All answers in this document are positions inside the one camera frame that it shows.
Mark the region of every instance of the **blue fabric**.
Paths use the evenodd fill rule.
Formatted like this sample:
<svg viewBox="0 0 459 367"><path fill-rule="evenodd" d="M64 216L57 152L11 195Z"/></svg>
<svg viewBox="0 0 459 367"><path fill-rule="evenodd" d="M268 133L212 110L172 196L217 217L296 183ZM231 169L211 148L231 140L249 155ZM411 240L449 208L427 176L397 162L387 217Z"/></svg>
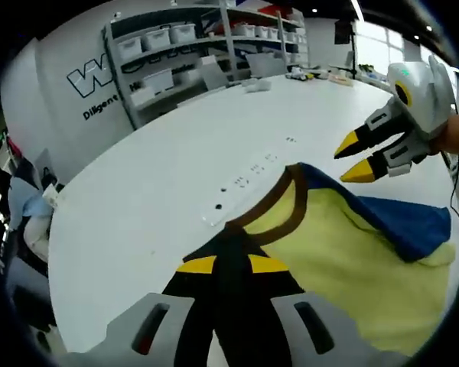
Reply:
<svg viewBox="0 0 459 367"><path fill-rule="evenodd" d="M447 208L355 196L317 168L303 163L299 165L308 189L337 191L355 213L384 234L403 261L425 258L451 237L451 214Z"/></svg>
<svg viewBox="0 0 459 367"><path fill-rule="evenodd" d="M53 208L42 197L42 192L21 178L13 177L8 189L10 229L15 231L23 216L51 216Z"/></svg>

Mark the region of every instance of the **white wall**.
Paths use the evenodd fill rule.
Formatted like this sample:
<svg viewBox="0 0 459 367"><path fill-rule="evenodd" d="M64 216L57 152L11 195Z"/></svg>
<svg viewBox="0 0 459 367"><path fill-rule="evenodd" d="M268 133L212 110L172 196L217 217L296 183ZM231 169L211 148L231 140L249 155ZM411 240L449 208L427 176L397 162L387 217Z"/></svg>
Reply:
<svg viewBox="0 0 459 367"><path fill-rule="evenodd" d="M78 152L69 149L62 134L54 131L37 74L37 40L31 41L12 61L1 84L2 108L12 141L34 162L48 149L54 171L69 180L80 164Z"/></svg>
<svg viewBox="0 0 459 367"><path fill-rule="evenodd" d="M310 45L311 65L344 66L352 44L335 43L335 22L337 19L306 18L306 34Z"/></svg>
<svg viewBox="0 0 459 367"><path fill-rule="evenodd" d="M67 183L133 131L119 97L113 99L118 93L102 58L100 31L117 11L127 18L169 6L170 0L114 0L71 19L41 41L33 40L20 52L6 70L1 95L11 138L25 157L34 162L48 148L53 171ZM85 71L85 79L75 70ZM103 86L94 83L93 75ZM75 79L80 80L76 88ZM79 91L92 93L82 96ZM102 113L84 117L108 99L111 103Z"/></svg>

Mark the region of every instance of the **shelving unit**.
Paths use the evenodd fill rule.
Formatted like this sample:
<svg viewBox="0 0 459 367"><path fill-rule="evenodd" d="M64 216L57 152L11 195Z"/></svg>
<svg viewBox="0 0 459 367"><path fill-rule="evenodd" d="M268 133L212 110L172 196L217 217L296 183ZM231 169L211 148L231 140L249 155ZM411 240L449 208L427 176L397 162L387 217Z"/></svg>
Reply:
<svg viewBox="0 0 459 367"><path fill-rule="evenodd" d="M178 93L182 93L182 92L185 92L186 90L195 88L197 86L202 86L202 85L203 85L203 81L198 80L198 81L195 81L195 82L190 82L190 83L182 84L182 85L179 85L179 86L174 86L171 89L165 90L164 92L161 92L161 93L157 94L154 98L149 99L148 101L146 101L142 105L135 106L135 109L137 111L142 111L143 109L146 109L147 107L155 104L156 102L161 101L164 98L168 98L170 96L174 96L174 95L176 95Z"/></svg>
<svg viewBox="0 0 459 367"><path fill-rule="evenodd" d="M127 60L123 60L118 50L118 44L123 41L131 40L134 37L141 37L146 34L150 28L164 26L166 24L193 22L196 27L196 35L204 34L204 25L221 21L223 24L224 35L213 37L202 37L191 42L183 44L170 44L157 50L148 50L142 52ZM260 37L242 37L231 34L231 21L246 21L251 24L277 26L279 40L270 40ZM241 70L236 67L235 43L251 44L257 46L258 52L262 47L276 48L280 45L280 51L283 55L285 65L285 53L287 50L297 50L298 44L289 42L285 39L284 30L292 31L299 28L300 25L293 21L282 19L280 14L277 17L259 13L257 11L245 10L243 8L227 8L226 1L220 0L220 5L192 5L192 6L174 6L159 11L152 11L136 15L126 19L111 21L102 30L104 48L106 49L107 60L112 71L112 76L116 84L120 99L129 117L133 129L141 128L145 122L142 121L139 113L149 106L161 100L170 98L179 93L193 89L199 86L200 82L188 83L185 85L176 85L172 89L159 93L140 106L135 106L131 99L132 88L128 84L125 74L132 73L132 68L142 68L146 62L153 58L163 55L170 56L171 53L183 52L184 48L190 48L191 52L195 49L201 52L201 56L207 55L208 47L222 47L224 52L228 53L228 60L231 72L229 76L233 81L237 81L241 75Z"/></svg>

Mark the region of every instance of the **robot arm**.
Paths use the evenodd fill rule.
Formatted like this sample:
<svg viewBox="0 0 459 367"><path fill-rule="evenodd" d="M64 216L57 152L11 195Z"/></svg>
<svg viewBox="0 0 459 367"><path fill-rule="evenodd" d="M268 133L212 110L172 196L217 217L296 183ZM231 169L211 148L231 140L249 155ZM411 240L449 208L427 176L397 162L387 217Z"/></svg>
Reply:
<svg viewBox="0 0 459 367"><path fill-rule="evenodd" d="M335 159L372 148L396 134L402 137L350 168L340 178L343 182L373 182L387 174L407 174L412 162L420 163L430 153L429 142L454 113L455 98L445 66L433 56L428 62L389 66L393 97L345 137Z"/></svg>

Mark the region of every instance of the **metal shelf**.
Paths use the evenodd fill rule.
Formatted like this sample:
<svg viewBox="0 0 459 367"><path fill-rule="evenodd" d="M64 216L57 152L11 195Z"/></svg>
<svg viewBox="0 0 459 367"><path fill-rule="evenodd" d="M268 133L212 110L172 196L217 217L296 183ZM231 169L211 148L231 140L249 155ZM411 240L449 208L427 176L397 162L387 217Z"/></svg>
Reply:
<svg viewBox="0 0 459 367"><path fill-rule="evenodd" d="M230 20L248 21L253 24L269 25L278 28L279 40L269 40L259 37L240 37L231 35ZM148 29L157 28L164 24L193 22L196 25L196 34L201 35L205 26L212 24L214 21L221 21L223 24L224 35L216 37L205 37L187 42L184 44L170 44L158 50L149 50L131 57L127 60L122 60L118 49L119 42L127 41L134 37L144 35ZM174 6L171 8L161 9L158 11L151 11L148 13L135 15L130 18L119 19L109 22L103 29L103 42L107 54L112 76L119 92L122 104L132 123L132 127L136 130L141 128L146 122L143 121L140 111L148 108L154 103L169 98L178 93L182 93L188 89L201 86L201 82L187 83L184 85L175 86L174 88L164 91L153 99L150 99L140 106L134 106L131 98L131 90L126 78L124 77L123 67L136 65L137 63L148 60L150 57L156 57L161 54L168 54L176 49L183 47L204 48L209 47L211 44L226 43L226 50L228 53L229 64L231 66L231 75L234 82L240 79L240 70L236 67L236 55L233 42L243 44L255 44L257 49L260 50L261 46L268 45L271 48L277 48L276 45L280 44L280 50L284 55L288 45L296 46L294 42L281 41L285 40L285 30L293 30L299 28L300 25L292 21L282 19L280 13L277 17L272 15L263 14L257 11L245 10L240 8L227 8L226 0L219 0L218 5L192 5L192 6ZM201 56L207 55L206 50L200 52Z"/></svg>
<svg viewBox="0 0 459 367"><path fill-rule="evenodd" d="M267 38L260 38L260 37L244 37L244 36L233 36L233 40L235 42L244 42L244 43L267 43L267 44L280 44L281 43L281 40L269 40ZM145 51L139 55L136 55L134 57L131 57L127 60L124 60L122 61L122 64L121 64L121 67L126 67L126 66L130 66L131 64L134 64L136 63L137 61L140 61L140 60L144 60L148 57L151 57L151 56L154 56L154 55L158 55L158 54L162 54L164 52L168 52L168 51L171 51L171 50L175 50L177 48L182 48L182 47L186 47L186 46L192 46L192 45L195 45L195 44L210 44L210 43L213 43L213 42L226 42L226 37L224 36L216 36L216 37L206 37L206 38L198 38L194 41L191 41L191 42L187 42L187 43L184 43L184 44L170 44L166 47L163 47L163 48L159 48L157 50L150 50L150 51ZM285 42L286 44L296 44L294 42L289 42L289 41L286 41Z"/></svg>
<svg viewBox="0 0 459 367"><path fill-rule="evenodd" d="M245 37L245 36L233 36L233 41L235 42L262 42L268 44L281 44L281 40L269 40L268 38L260 38L260 37ZM286 41L286 44L296 44L295 42Z"/></svg>
<svg viewBox="0 0 459 367"><path fill-rule="evenodd" d="M267 24L278 25L278 18L273 15L267 15L259 11L251 11L240 8L228 8L228 15L230 19L234 18L244 18L248 21L266 21ZM288 21L287 19L282 19L282 25L286 30L292 30L295 28L302 28L297 23L293 21Z"/></svg>
<svg viewBox="0 0 459 367"><path fill-rule="evenodd" d="M157 94L154 98L149 99L148 101L142 103L141 105L135 106L135 109L137 111L142 111L143 109L155 104L156 102L161 101L162 99L174 96L178 93L182 93L186 90L195 88L197 86L204 86L203 80L196 80L192 83L185 83L179 86L174 86L172 89L165 90L164 92Z"/></svg>
<svg viewBox="0 0 459 367"><path fill-rule="evenodd" d="M139 31L147 28L179 21L200 20L204 16L213 14L215 11L220 11L218 5L174 6L158 11L150 11L111 23L112 38L117 41L122 37L122 40L119 39L119 41L124 41L139 35L137 34Z"/></svg>
<svg viewBox="0 0 459 367"><path fill-rule="evenodd" d="M182 48L182 47L186 47L186 46L192 46L192 45L195 45L195 44L210 44L210 43L213 43L213 42L225 42L225 41L226 41L226 37L218 36L218 37L198 38L196 40L193 40L191 42L186 42L184 44L169 44L166 47L158 48L157 50L145 51L145 52L143 52L143 53L141 53L139 55L136 55L134 57L130 57L129 59L122 61L121 67L128 66L129 64L133 64L136 61L140 61L140 60L143 60L143 59L145 59L147 57L154 56L154 55L157 55L157 54L162 54L162 53L167 52L167 51L175 50L177 48Z"/></svg>

